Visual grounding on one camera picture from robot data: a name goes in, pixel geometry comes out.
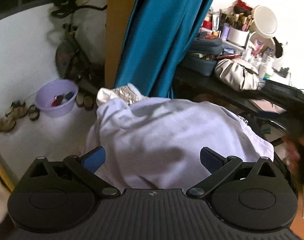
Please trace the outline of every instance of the white sheet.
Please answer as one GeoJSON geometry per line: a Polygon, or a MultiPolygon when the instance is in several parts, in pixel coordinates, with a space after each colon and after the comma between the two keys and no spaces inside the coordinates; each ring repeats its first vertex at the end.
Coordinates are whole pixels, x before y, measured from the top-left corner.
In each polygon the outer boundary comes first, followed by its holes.
{"type": "Polygon", "coordinates": [[[246,162],[267,156],[273,146],[239,117],[209,102],[148,98],[128,106],[119,98],[97,110],[84,153],[101,145],[106,161],[95,173],[120,191],[124,188],[181,188],[210,175],[200,162],[209,147],[246,162]]]}

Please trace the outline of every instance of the teal curtain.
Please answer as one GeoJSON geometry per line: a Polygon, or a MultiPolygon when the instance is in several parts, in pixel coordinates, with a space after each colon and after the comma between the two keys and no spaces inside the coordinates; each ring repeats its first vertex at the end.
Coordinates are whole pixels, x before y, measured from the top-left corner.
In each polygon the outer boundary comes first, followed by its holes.
{"type": "Polygon", "coordinates": [[[171,97],[177,64],[213,0],[136,0],[123,41],[115,87],[134,84],[146,96],[171,97]]]}

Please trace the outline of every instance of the pink object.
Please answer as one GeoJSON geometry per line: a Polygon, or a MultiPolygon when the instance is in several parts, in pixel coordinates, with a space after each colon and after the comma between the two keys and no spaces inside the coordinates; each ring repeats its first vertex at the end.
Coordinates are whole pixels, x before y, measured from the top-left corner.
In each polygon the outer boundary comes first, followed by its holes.
{"type": "Polygon", "coordinates": [[[254,47],[255,48],[253,49],[253,51],[251,52],[251,54],[253,56],[258,55],[260,53],[260,51],[262,50],[262,48],[263,48],[264,45],[265,44],[263,42],[259,41],[258,39],[255,39],[255,41],[254,41],[254,47]]]}
{"type": "Polygon", "coordinates": [[[74,106],[76,95],[79,91],[78,86],[68,79],[57,79],[46,84],[37,93],[35,106],[50,117],[60,117],[69,113],[74,106]],[[73,92],[73,97],[66,103],[59,106],[52,106],[53,98],[57,95],[73,92]]]}
{"type": "Polygon", "coordinates": [[[244,24],[244,25],[242,26],[242,29],[241,29],[241,30],[245,32],[246,29],[247,29],[247,27],[248,27],[248,25],[247,25],[247,24],[244,24]]]}

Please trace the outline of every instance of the sandal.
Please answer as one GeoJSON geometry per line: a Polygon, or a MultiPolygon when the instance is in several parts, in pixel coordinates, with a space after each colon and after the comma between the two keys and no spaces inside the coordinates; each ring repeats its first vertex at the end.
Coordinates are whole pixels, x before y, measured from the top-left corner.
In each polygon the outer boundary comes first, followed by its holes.
{"type": "Polygon", "coordinates": [[[87,111],[91,111],[94,107],[94,100],[92,97],[89,96],[84,97],[83,103],[84,103],[84,108],[87,111]]]}
{"type": "Polygon", "coordinates": [[[75,102],[77,104],[78,107],[83,107],[84,106],[84,94],[82,93],[78,93],[76,98],[75,98],[75,102]]]}
{"type": "Polygon", "coordinates": [[[25,117],[27,112],[25,101],[19,100],[11,104],[11,107],[5,111],[5,116],[11,115],[16,120],[25,117]]]}
{"type": "Polygon", "coordinates": [[[31,121],[36,121],[39,119],[39,109],[36,108],[36,106],[33,104],[33,105],[30,105],[29,107],[29,118],[31,121]]]}
{"type": "Polygon", "coordinates": [[[0,132],[10,132],[16,125],[16,121],[12,116],[4,116],[0,120],[0,132]]]}

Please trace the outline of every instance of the white floor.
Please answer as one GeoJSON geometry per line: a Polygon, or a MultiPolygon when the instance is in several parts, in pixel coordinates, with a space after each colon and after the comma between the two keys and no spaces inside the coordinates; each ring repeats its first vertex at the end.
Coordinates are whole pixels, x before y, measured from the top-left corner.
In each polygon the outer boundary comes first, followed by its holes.
{"type": "MultiPolygon", "coordinates": [[[[26,103],[33,103],[35,95],[26,103]]],[[[0,161],[16,184],[38,156],[49,161],[61,161],[69,155],[79,155],[87,133],[95,122],[95,111],[74,105],[65,116],[50,118],[40,113],[37,121],[26,116],[19,119],[10,133],[0,133],[0,161]]]]}

